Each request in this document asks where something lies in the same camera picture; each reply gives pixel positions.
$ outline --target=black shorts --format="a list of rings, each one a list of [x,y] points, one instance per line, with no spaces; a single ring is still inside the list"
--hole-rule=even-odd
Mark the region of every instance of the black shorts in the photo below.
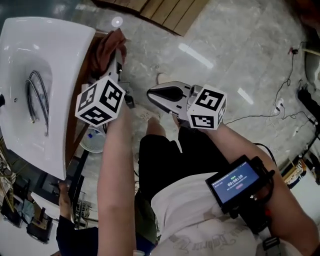
[[[162,189],[185,177],[218,172],[229,163],[212,140],[197,129],[181,127],[178,140],[146,135],[139,149],[139,187],[144,198],[151,199]]]

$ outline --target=white sink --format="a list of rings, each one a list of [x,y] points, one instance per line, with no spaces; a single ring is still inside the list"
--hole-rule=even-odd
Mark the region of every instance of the white sink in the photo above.
[[[95,32],[58,19],[19,17],[6,19],[0,36],[0,93],[5,99],[0,107],[0,127],[5,145],[62,180],[66,178],[71,97]],[[28,110],[26,79],[34,70],[41,75],[48,96],[48,136],[36,98],[32,100],[38,116],[34,123]]]

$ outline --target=forearm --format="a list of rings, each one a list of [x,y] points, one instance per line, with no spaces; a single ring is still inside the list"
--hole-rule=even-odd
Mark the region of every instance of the forearm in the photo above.
[[[98,255],[129,256],[135,241],[135,181],[128,109],[108,126],[98,180]]]
[[[272,159],[262,149],[224,124],[216,131],[206,133],[229,163],[246,155],[249,159],[259,157],[268,171],[275,170],[273,195],[266,204],[272,219],[270,231],[293,244],[303,254],[311,254],[319,242],[317,227],[282,180]]]

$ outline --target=brown towel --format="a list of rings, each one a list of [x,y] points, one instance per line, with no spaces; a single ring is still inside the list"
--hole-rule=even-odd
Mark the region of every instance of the brown towel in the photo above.
[[[105,37],[102,37],[92,47],[90,64],[91,75],[95,79],[99,79],[106,73],[109,67],[109,61],[116,49],[119,49],[122,56],[122,63],[125,63],[127,56],[127,48],[125,47],[126,38],[121,29],[111,31]]]

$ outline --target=digital display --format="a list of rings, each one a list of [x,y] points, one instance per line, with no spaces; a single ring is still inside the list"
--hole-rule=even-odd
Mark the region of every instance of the digital display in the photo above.
[[[224,204],[253,184],[258,178],[258,174],[247,162],[244,162],[211,185]]]

